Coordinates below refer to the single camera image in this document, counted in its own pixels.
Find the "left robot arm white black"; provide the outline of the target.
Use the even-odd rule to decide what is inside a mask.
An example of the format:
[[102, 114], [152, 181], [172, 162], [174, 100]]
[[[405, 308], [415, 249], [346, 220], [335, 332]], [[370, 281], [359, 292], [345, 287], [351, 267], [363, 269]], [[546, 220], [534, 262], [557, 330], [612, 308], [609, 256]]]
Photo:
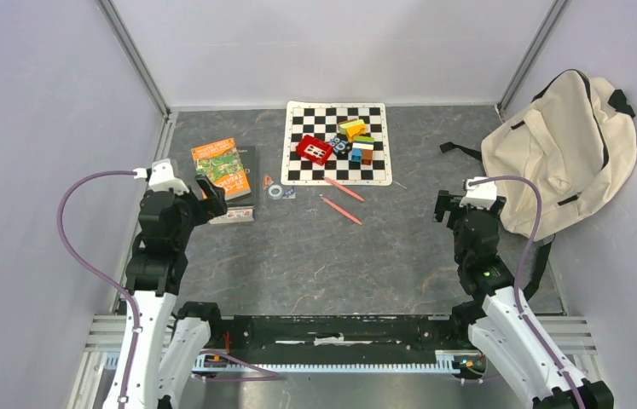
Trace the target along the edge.
[[204, 175], [195, 180], [200, 196], [192, 190], [151, 187], [140, 203], [141, 231], [126, 269], [129, 310], [106, 408], [177, 408], [199, 351], [223, 340], [217, 305], [186, 302], [171, 341], [165, 341], [188, 265], [185, 250], [191, 233], [227, 211], [223, 188]]

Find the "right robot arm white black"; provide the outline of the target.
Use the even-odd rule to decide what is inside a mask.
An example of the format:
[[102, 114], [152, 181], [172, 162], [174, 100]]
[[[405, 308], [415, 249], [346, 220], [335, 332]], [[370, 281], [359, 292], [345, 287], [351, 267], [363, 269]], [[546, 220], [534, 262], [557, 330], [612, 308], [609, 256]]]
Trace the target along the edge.
[[497, 250], [504, 202], [481, 206], [447, 191], [437, 195], [433, 218], [453, 234], [460, 284], [471, 297], [451, 311], [451, 341], [483, 353], [525, 408], [612, 408], [607, 384], [571, 362], [515, 288]]

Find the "orange illustrated book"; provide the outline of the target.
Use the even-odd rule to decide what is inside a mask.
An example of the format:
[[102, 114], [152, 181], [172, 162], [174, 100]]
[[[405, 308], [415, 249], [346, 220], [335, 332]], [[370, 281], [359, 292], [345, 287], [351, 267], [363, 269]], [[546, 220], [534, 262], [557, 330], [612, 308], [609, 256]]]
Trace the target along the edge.
[[247, 173], [234, 138], [214, 141], [191, 149], [198, 175], [206, 176], [225, 191], [227, 200], [251, 192]]

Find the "cream canvas backpack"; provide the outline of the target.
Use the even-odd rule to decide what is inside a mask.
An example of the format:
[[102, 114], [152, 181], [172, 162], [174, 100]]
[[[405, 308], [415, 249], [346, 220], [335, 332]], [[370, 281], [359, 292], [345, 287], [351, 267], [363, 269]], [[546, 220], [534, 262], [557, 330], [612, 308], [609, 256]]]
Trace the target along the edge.
[[637, 159], [634, 109], [622, 90], [576, 69], [555, 77], [472, 156], [506, 199], [500, 229], [541, 244], [533, 295], [554, 235], [608, 204]]

